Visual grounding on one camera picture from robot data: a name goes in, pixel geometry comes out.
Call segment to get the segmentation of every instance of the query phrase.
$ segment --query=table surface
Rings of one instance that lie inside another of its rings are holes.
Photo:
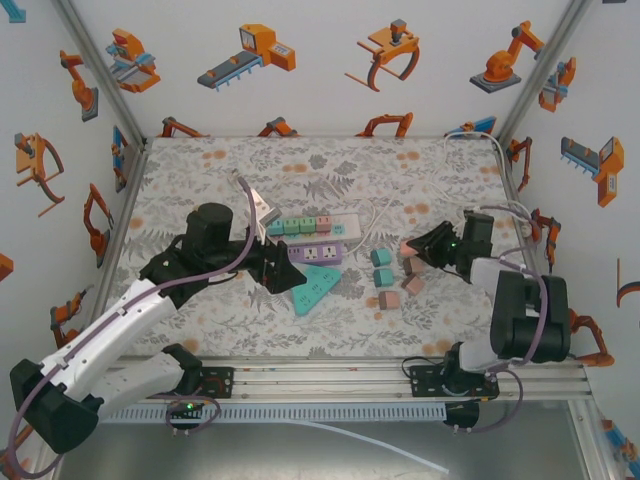
[[[149,259],[186,228],[187,215],[205,202],[234,212],[232,239],[246,228],[246,197],[228,181],[237,168],[283,216],[358,213],[371,221],[370,199],[380,212],[371,236],[341,265],[341,281],[306,316],[293,311],[290,292],[269,295],[240,273],[194,296],[129,350],[153,355],[180,342],[202,356],[408,356],[441,355],[455,341],[486,333],[491,305],[484,291],[427,267],[426,287],[415,297],[400,288],[405,278],[399,244],[443,220],[461,215],[425,180],[443,158],[442,139],[198,138],[156,139],[147,161],[121,258],[110,290],[112,303]],[[320,176],[343,194],[338,198]],[[448,142],[438,184],[456,200],[503,201],[496,153],[488,140]],[[493,253],[518,245],[513,222],[495,212]],[[399,310],[380,311],[373,284],[372,249],[393,252]]]

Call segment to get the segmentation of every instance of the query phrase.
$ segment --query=toy block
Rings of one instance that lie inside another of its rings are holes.
[[[330,232],[331,227],[331,217],[316,217],[316,232]]]
[[[284,235],[284,223],[282,220],[274,220],[267,227],[267,235],[270,237]]]
[[[316,219],[305,217],[300,219],[300,233],[314,233],[316,231]]]
[[[417,254],[418,252],[416,252],[413,248],[407,245],[407,240],[404,240],[403,242],[400,243],[400,255],[402,255],[403,257],[412,257]]]
[[[396,310],[400,308],[400,295],[397,292],[380,292],[378,302],[380,310]]]
[[[381,268],[373,272],[373,283],[376,287],[390,287],[393,285],[393,272],[390,268]]]
[[[400,286],[409,292],[410,295],[417,295],[424,288],[424,285],[424,280],[421,280],[413,273],[409,275]]]
[[[412,273],[424,272],[424,262],[418,257],[408,257],[402,262],[405,275],[411,275]]]
[[[300,220],[297,218],[287,218],[284,221],[284,234],[296,235],[300,233]]]
[[[391,264],[391,252],[388,248],[379,248],[371,252],[371,263],[374,267],[382,267]]]

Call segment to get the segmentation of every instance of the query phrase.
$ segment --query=floor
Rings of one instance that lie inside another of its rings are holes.
[[[512,408],[483,405],[482,424]],[[102,425],[65,455],[57,480],[581,480],[565,402],[525,402],[503,428],[453,435],[442,423],[336,423],[449,470],[443,474],[361,440],[297,425],[213,425],[172,437],[164,425]]]

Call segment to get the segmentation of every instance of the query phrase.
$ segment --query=green block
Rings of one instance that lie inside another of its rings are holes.
[[[284,234],[295,235],[300,233],[300,221],[297,218],[288,218],[284,221]]]
[[[300,219],[300,233],[315,233],[316,219],[315,217],[305,217]]]

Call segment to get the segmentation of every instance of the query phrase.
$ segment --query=power strip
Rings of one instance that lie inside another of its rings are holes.
[[[291,219],[292,218],[280,218],[277,221],[284,224],[287,220]],[[298,220],[298,223],[300,220],[303,220],[302,217],[295,217],[293,219]],[[278,240],[282,240],[288,246],[318,243],[344,243],[360,240],[362,238],[362,231],[360,230],[360,222],[358,220],[357,213],[330,215],[329,219],[331,222],[331,231],[328,232],[316,231],[313,233],[296,233],[293,235],[268,234],[268,236],[274,243],[278,243]]]
[[[307,277],[307,283],[293,287],[293,309],[296,315],[306,315],[336,283],[340,281],[342,272],[333,268],[307,265],[300,269]]]
[[[307,265],[340,265],[342,263],[342,244],[296,245],[289,247],[289,261]]]

